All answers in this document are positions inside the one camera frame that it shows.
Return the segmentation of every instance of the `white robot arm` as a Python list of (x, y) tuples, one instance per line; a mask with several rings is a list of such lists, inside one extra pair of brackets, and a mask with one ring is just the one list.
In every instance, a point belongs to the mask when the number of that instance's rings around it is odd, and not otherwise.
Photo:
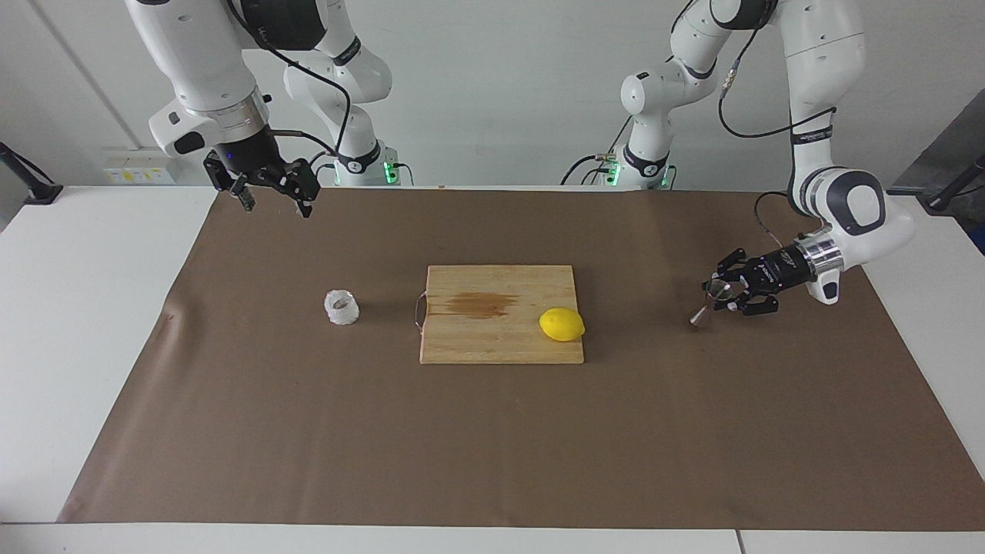
[[(737, 249), (719, 263), (705, 289), (741, 283), (741, 294), (719, 299), (715, 307), (745, 314), (775, 312), (775, 294), (802, 283), (822, 303), (834, 304), (843, 271), (893, 252), (914, 233), (910, 213), (884, 194), (874, 176), (831, 158), (833, 109), (865, 65), (856, 0), (692, 0), (671, 33), (674, 56), (623, 82), (623, 104), (634, 124), (628, 142), (618, 147), (611, 178), (642, 188), (660, 181), (674, 136), (670, 111), (714, 92), (716, 57), (732, 31), (767, 24), (783, 38), (790, 116), (797, 122), (789, 129), (794, 170), (787, 196), (797, 212), (824, 225), (766, 255), (748, 257)], [(725, 78), (721, 99), (736, 69)]]
[[(348, 100), (294, 67), (285, 72), (292, 97), (342, 139), (339, 152), (331, 153), (343, 162), (336, 164), (339, 181), (397, 180), (388, 165), (396, 162), (396, 153), (376, 139), (365, 111), (350, 104), (386, 98), (392, 77), (356, 37), (343, 0), (126, 0), (126, 6), (174, 86), (175, 100), (151, 117), (155, 140), (174, 157), (214, 148), (205, 160), (213, 184), (239, 198), (247, 210), (254, 202), (246, 185), (270, 186), (292, 198), (307, 217), (319, 186), (306, 160), (281, 159), (276, 132), (268, 124), (270, 97), (261, 96), (242, 58), (244, 48), (258, 44), (240, 23), (265, 45), (303, 52), (302, 66), (347, 91)], [(350, 160), (361, 165), (356, 168)]]

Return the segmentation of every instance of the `electrical outlet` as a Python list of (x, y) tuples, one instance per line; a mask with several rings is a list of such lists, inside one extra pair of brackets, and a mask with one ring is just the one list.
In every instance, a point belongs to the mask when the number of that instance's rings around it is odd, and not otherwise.
[(176, 184), (180, 165), (160, 150), (106, 151), (103, 164), (113, 184)]

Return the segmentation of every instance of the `table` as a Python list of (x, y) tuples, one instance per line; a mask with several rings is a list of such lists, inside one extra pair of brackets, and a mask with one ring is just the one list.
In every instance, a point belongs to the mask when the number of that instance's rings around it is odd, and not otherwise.
[[(0, 234), (0, 520), (57, 516), (214, 197), (203, 187), (73, 187), (52, 206), (26, 207)], [(985, 258), (954, 221), (903, 202), (917, 216), (917, 239), (866, 271), (985, 475), (985, 341), (977, 336), (985, 296), (975, 287)], [(286, 542), (354, 552), (985, 551), (985, 533), (0, 526), (0, 550), (260, 551)]]

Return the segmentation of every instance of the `brown mat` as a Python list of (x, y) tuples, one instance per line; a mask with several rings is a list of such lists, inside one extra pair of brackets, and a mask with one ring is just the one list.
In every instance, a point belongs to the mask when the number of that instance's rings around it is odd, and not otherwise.
[[(687, 325), (721, 256), (773, 248), (752, 195), (330, 189), (309, 221), (257, 196), (213, 206), (60, 520), (985, 529), (861, 270), (835, 307)], [(454, 263), (572, 264), (586, 363), (420, 366), (414, 300)]]

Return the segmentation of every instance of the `yellow lemon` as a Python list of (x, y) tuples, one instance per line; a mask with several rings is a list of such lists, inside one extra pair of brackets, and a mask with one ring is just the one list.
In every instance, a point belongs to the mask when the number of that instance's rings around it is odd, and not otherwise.
[(570, 342), (585, 334), (585, 322), (581, 315), (567, 308), (551, 308), (541, 315), (541, 330), (560, 342)]

